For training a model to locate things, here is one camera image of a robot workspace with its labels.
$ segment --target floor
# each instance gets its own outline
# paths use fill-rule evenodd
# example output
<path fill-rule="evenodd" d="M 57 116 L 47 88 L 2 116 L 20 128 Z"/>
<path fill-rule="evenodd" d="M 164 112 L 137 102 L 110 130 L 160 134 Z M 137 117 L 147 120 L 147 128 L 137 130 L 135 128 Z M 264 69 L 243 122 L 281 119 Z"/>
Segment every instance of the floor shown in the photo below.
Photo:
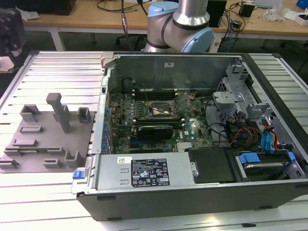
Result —
<path fill-rule="evenodd" d="M 120 44 L 116 45 L 116 38 L 120 34 L 96 34 L 97 42 L 92 43 L 90 33 L 61 33 L 67 51 L 128 51 L 126 39 L 122 38 Z M 22 56 L 27 57 L 30 50 L 55 51 L 55 47 L 49 32 L 26 32 L 27 42 L 23 47 Z M 135 44 L 137 37 L 131 37 L 130 41 Z M 231 45 L 231 52 L 252 53 L 279 53 L 295 70 L 298 71 L 303 62 L 308 58 L 308 49 L 303 47 L 305 41 L 286 41 L 281 47 L 281 40 L 269 40 L 265 48 L 260 48 L 260 39 L 240 38 Z M 144 48 L 146 39 L 141 41 L 136 51 Z M 219 48 L 219 52 L 227 52 L 229 41 L 225 41 Z M 308 63 L 300 71 L 299 75 L 308 83 Z M 4 93 L 6 81 L 0 78 L 0 96 Z"/>

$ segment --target wooden table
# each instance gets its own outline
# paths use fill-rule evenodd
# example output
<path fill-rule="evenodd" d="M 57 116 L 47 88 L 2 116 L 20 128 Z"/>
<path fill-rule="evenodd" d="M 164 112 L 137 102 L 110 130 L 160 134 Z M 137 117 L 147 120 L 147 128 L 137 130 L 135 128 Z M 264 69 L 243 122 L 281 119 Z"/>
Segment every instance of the wooden table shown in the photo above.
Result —
<path fill-rule="evenodd" d="M 69 16 L 41 14 L 38 20 L 24 22 L 26 30 L 49 31 L 58 51 L 64 51 L 63 41 L 59 32 L 88 32 L 88 33 L 123 33 L 121 14 L 110 13 L 96 7 L 98 0 L 77 0 L 76 6 Z M 228 0 L 229 6 L 238 0 Z M 284 0 L 285 7 L 295 10 L 296 0 Z M 120 9 L 120 1 L 108 1 L 105 5 L 108 9 Z M 130 34 L 147 34 L 147 18 L 140 7 L 138 11 L 126 13 L 128 20 L 128 32 Z M 245 18 L 245 29 L 238 35 L 240 38 L 254 39 L 308 39 L 308 27 L 300 26 L 296 22 L 285 19 L 276 22 L 267 22 L 263 18 L 264 9 L 255 9 L 250 18 Z M 231 18 L 239 21 L 235 14 Z M 215 39 L 212 43 L 211 52 L 217 52 L 221 38 L 227 31 L 227 20 L 223 17 L 219 28 L 213 28 Z"/>

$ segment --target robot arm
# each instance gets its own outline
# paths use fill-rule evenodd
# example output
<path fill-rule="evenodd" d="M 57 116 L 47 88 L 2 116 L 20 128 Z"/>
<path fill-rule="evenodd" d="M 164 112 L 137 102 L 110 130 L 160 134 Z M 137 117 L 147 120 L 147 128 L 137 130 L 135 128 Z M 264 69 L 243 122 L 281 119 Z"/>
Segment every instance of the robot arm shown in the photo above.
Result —
<path fill-rule="evenodd" d="M 145 52 L 205 52 L 214 33 L 206 12 L 207 0 L 157 2 L 149 7 Z"/>

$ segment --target metal case frame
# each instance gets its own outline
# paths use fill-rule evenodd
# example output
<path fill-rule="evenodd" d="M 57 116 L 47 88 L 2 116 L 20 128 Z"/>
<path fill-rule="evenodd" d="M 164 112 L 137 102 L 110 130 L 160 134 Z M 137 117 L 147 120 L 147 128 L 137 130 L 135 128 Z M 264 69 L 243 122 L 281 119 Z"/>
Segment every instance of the metal case frame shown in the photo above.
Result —
<path fill-rule="evenodd" d="M 106 77 L 110 76 L 108 65 L 121 55 L 190 56 L 190 57 L 238 57 L 248 73 L 269 99 L 272 110 L 286 127 L 290 137 L 307 159 L 308 135 L 292 115 L 275 89 L 249 54 L 153 54 L 153 53 L 103 53 Z M 95 131 L 101 130 L 96 118 Z M 245 183 L 201 184 L 185 187 L 133 188 L 131 190 L 99 191 L 97 173 L 101 156 L 92 156 L 87 187 L 77 193 L 79 202 L 97 221 L 180 216 L 202 213 L 227 212 L 278 207 L 294 198 L 308 193 L 308 179 L 257 181 Z"/>

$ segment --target circuit board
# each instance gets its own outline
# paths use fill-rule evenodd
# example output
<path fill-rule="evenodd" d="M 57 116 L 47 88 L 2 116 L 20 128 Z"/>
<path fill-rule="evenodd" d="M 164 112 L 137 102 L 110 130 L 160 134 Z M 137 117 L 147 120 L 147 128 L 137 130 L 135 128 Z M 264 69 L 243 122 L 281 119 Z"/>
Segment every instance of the circuit board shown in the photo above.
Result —
<path fill-rule="evenodd" d="M 169 101 L 136 101 L 133 96 L 110 92 L 108 104 L 112 112 L 114 154 L 183 152 L 188 147 L 213 146 L 203 118 L 203 98 L 189 98 L 190 92 L 181 92 Z M 143 125 L 159 126 L 157 117 L 167 117 L 174 129 L 168 140 L 146 140 L 138 138 L 136 119 Z"/>

